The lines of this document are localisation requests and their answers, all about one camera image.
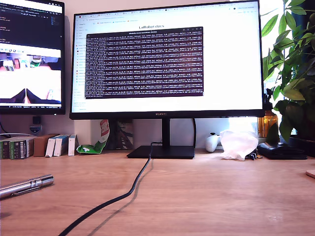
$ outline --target desk surface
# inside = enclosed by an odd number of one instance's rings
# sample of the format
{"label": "desk surface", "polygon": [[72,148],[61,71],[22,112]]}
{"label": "desk surface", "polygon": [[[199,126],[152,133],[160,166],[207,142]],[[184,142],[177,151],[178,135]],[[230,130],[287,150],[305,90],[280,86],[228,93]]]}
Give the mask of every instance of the desk surface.
{"label": "desk surface", "polygon": [[[56,236],[127,192],[146,162],[127,152],[1,160],[1,185],[52,174],[55,184],[1,201],[1,235]],[[155,159],[136,195],[107,206],[73,236],[313,236],[315,160]]]}

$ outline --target white plastic bag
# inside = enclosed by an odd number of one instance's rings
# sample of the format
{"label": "white plastic bag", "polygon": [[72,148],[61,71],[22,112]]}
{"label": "white plastic bag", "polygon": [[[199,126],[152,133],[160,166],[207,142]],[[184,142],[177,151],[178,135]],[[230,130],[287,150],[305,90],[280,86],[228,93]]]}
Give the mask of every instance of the white plastic bag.
{"label": "white plastic bag", "polygon": [[258,145],[258,136],[253,132],[233,132],[225,130],[220,133],[224,152],[218,157],[221,159],[245,160]]}

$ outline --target monitor stand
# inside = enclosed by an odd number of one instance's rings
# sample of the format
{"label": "monitor stand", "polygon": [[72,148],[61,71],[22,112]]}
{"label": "monitor stand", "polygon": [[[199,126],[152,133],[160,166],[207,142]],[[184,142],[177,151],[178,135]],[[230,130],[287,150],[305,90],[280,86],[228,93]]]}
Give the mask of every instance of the monitor stand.
{"label": "monitor stand", "polygon": [[[154,146],[152,158],[160,159],[193,159],[195,150],[193,146],[170,145],[170,119],[162,118],[162,142],[161,146]],[[148,158],[151,146],[140,146],[127,155],[128,158]]]}

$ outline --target monitor base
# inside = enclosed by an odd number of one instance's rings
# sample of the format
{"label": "monitor base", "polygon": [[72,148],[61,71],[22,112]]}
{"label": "monitor base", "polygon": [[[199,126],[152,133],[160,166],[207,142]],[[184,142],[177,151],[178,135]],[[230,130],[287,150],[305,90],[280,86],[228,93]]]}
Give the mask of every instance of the monitor base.
{"label": "monitor base", "polygon": [[[148,158],[151,146],[140,146],[127,155],[128,158]],[[195,150],[193,146],[153,146],[152,158],[159,159],[193,159]]]}

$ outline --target amber glass bottle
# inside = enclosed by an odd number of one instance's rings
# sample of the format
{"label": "amber glass bottle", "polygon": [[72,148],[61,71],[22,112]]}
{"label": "amber glass bottle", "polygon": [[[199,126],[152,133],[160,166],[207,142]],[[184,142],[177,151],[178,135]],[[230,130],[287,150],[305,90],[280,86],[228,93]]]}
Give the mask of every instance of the amber glass bottle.
{"label": "amber glass bottle", "polygon": [[273,124],[276,123],[278,125],[278,117],[272,112],[272,103],[270,102],[271,95],[272,91],[270,89],[267,89],[267,94],[264,94],[263,104],[265,116],[258,118],[258,136],[260,138],[267,137],[268,130]]}

